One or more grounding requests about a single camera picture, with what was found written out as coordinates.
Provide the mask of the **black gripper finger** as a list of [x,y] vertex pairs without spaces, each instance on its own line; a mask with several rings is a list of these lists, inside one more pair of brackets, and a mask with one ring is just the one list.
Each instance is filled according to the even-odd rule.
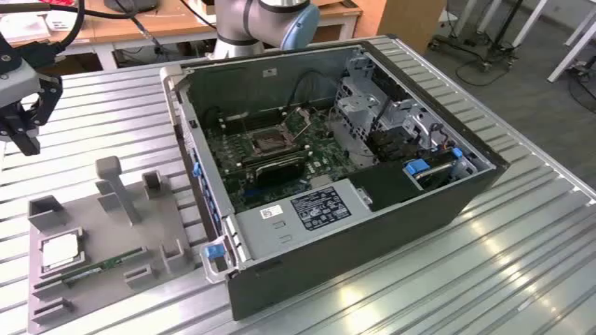
[[[63,79],[62,76],[42,75],[41,92],[37,102],[26,110],[30,119],[30,131],[45,126],[49,122],[50,116],[57,108],[58,102],[63,94]],[[27,135],[13,140],[21,152],[26,156],[34,156],[41,153],[41,144],[35,135]]]

